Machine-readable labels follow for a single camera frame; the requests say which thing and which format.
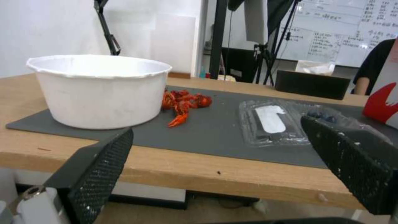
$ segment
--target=white bowl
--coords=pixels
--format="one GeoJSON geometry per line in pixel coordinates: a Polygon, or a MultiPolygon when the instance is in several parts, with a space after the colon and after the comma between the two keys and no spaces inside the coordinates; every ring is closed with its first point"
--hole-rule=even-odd
{"type": "Polygon", "coordinates": [[[154,118],[171,66],[122,56],[30,58],[55,120],[86,129],[114,129],[154,118]]]}

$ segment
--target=white label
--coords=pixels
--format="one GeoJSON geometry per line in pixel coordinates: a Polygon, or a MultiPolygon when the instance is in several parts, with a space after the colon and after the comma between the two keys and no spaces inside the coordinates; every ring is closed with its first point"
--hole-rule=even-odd
{"type": "Polygon", "coordinates": [[[273,134],[284,132],[286,130],[285,124],[278,116],[278,114],[285,114],[281,107],[263,106],[256,108],[256,112],[264,131],[273,134]]]}

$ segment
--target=gray mat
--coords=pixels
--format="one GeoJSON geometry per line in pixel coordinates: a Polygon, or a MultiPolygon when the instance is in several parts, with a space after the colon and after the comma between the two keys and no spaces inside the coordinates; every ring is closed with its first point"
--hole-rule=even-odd
{"type": "MultiPolygon", "coordinates": [[[[202,93],[213,98],[208,108],[192,109],[188,121],[175,128],[167,124],[173,120],[173,111],[160,112],[151,121],[133,127],[134,145],[171,149],[192,153],[252,159],[276,163],[326,168],[318,154],[307,146],[270,146],[251,148],[244,144],[238,120],[238,105],[245,100],[264,100],[270,97],[186,88],[191,93],[202,93]]],[[[170,86],[169,90],[181,90],[170,86]]],[[[321,104],[341,111],[346,116],[359,119],[385,134],[398,144],[398,131],[361,115],[362,108],[321,104]]],[[[101,140],[118,130],[84,130],[72,128],[55,121],[50,111],[44,110],[7,124],[7,128],[40,132],[60,136],[101,140]]]]}

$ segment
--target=person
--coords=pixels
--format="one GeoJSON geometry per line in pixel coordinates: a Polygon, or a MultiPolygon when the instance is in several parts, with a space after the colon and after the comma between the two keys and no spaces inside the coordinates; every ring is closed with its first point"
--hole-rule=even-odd
{"type": "Polygon", "coordinates": [[[394,41],[395,39],[384,40],[369,53],[353,80],[354,94],[370,95],[394,41]]]}

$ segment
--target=crayfish claw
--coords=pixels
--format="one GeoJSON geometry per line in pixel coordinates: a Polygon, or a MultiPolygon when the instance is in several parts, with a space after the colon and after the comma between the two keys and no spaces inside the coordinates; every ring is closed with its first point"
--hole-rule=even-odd
{"type": "Polygon", "coordinates": [[[175,127],[187,121],[188,114],[177,115],[174,120],[169,123],[169,127],[175,127]]]}

